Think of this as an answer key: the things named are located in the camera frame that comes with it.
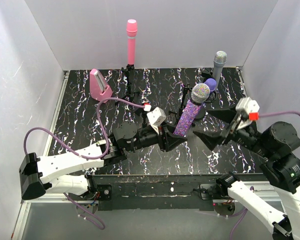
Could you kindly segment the black round-base clip stand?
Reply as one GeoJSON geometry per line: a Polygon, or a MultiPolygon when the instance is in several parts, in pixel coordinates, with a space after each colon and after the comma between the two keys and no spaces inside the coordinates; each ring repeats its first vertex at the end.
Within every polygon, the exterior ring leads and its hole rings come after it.
{"type": "MultiPolygon", "coordinates": [[[[205,81],[209,78],[212,78],[212,75],[209,71],[203,70],[201,73],[201,76],[203,77],[202,82],[205,84],[205,81]]],[[[196,116],[197,119],[201,120],[204,116],[206,115],[206,110],[205,110],[205,104],[203,103],[201,105],[200,111],[198,115],[196,116]]]]}

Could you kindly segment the purple glitter microphone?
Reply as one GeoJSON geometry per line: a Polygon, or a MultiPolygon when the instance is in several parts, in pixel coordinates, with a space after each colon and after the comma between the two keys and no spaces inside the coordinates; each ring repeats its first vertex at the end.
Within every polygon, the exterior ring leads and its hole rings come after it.
{"type": "Polygon", "coordinates": [[[192,91],[190,99],[182,112],[182,115],[173,132],[174,135],[185,137],[188,129],[191,127],[197,114],[199,113],[202,104],[210,96],[210,88],[205,83],[196,84],[192,91]]]}

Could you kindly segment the purple matte microphone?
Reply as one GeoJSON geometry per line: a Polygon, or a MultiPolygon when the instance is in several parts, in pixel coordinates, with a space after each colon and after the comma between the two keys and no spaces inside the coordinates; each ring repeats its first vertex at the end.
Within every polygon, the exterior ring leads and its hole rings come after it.
{"type": "Polygon", "coordinates": [[[204,83],[209,87],[210,93],[215,91],[217,82],[214,78],[208,78],[204,83]]]}

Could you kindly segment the silver grey microphone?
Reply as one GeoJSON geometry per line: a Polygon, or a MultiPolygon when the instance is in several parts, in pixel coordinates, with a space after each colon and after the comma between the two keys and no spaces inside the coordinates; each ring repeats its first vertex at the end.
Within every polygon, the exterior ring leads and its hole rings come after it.
{"type": "Polygon", "coordinates": [[[212,70],[212,77],[215,79],[217,83],[221,78],[222,70],[226,62],[227,62],[227,53],[222,50],[217,51],[213,59],[213,70],[212,70]]]}

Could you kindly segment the pink microphone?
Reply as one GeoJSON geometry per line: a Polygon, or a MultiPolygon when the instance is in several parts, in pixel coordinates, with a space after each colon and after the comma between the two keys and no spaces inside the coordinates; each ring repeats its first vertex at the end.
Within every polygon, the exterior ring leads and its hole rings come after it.
{"type": "Polygon", "coordinates": [[[138,23],[135,19],[129,19],[126,25],[127,33],[127,63],[129,65],[135,64],[136,53],[136,36],[138,32],[138,23]]]}

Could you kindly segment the black left-edge clip stand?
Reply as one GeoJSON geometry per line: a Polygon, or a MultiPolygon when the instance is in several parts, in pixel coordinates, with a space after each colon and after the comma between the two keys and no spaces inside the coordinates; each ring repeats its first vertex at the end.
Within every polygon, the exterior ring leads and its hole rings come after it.
{"type": "Polygon", "coordinates": [[[142,117],[142,128],[147,127],[147,111],[145,111],[143,108],[138,108],[135,112],[138,116],[142,117]]]}

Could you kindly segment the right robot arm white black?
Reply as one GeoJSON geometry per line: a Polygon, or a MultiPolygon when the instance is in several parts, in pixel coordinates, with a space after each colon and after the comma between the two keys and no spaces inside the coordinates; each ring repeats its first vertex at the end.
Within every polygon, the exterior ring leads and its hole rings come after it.
{"type": "Polygon", "coordinates": [[[285,211],[271,207],[232,172],[219,177],[202,194],[238,201],[267,227],[275,240],[300,240],[300,159],[293,153],[300,147],[296,129],[290,123],[278,121],[259,132],[255,122],[261,115],[256,103],[213,109],[210,113],[227,122],[228,127],[220,132],[195,128],[193,133],[210,150],[233,141],[264,158],[260,169],[280,197],[285,211]]]}

